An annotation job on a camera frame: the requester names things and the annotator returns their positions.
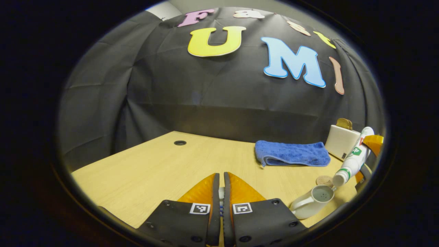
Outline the white water bottle green label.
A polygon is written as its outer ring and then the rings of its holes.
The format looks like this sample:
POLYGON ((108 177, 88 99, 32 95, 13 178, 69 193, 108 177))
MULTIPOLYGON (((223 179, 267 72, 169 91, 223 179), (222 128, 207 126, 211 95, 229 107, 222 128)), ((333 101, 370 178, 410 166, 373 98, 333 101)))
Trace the white water bottle green label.
POLYGON ((370 149, 363 144, 365 137, 374 135, 375 132, 371 127, 365 127, 350 152, 345 157, 341 168, 332 178, 334 187, 338 188, 345 185, 350 178, 353 178, 364 165, 370 155, 370 149))

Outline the white toaster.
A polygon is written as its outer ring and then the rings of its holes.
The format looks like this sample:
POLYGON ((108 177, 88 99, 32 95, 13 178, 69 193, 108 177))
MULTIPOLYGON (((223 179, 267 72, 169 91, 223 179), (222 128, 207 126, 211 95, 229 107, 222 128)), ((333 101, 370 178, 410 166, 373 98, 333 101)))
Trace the white toaster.
POLYGON ((325 148, 332 156, 344 160, 356 144, 360 133, 331 125, 325 148))

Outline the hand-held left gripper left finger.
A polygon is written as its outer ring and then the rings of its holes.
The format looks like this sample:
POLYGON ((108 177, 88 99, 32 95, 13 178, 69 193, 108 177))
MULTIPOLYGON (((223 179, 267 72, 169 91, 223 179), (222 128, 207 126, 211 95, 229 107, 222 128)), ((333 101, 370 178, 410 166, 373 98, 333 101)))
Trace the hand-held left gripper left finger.
POLYGON ((217 246, 221 232, 220 175, 202 179, 176 201, 163 200, 138 231, 171 247, 217 246))

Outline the blue towel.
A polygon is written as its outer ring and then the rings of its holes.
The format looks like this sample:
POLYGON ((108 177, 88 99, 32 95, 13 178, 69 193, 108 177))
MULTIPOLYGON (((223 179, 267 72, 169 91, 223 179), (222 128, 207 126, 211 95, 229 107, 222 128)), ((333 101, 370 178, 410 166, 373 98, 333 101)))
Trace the blue towel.
POLYGON ((254 152, 263 167, 304 165, 326 167, 331 161, 322 142, 312 144, 288 144, 259 140, 254 152))

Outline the white ceramic teacup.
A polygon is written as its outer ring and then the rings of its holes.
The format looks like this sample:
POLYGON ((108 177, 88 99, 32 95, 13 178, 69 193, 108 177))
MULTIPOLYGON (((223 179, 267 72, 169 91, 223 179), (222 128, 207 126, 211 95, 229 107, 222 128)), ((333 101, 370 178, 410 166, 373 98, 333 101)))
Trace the white ceramic teacup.
POLYGON ((296 198, 289 209, 299 220, 310 218, 334 198, 335 191, 335 187, 327 185, 314 186, 309 192, 296 198))

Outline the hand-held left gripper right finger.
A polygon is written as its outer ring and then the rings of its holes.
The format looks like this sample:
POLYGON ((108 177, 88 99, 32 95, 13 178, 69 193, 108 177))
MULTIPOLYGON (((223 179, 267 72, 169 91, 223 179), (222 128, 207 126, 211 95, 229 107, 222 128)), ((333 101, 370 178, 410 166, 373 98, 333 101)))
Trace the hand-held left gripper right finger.
POLYGON ((306 230, 281 199, 266 199, 231 172, 224 179, 226 247, 284 247, 306 230))

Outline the black backdrop cloth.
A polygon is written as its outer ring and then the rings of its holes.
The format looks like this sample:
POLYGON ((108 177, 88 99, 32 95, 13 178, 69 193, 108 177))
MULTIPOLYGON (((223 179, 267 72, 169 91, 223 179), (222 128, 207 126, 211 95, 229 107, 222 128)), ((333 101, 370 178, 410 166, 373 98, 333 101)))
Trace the black backdrop cloth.
POLYGON ((58 136, 75 171, 171 131, 243 142, 324 142, 351 120, 381 134, 374 69, 316 19, 215 8, 192 25, 147 11, 97 41, 63 90, 58 136))

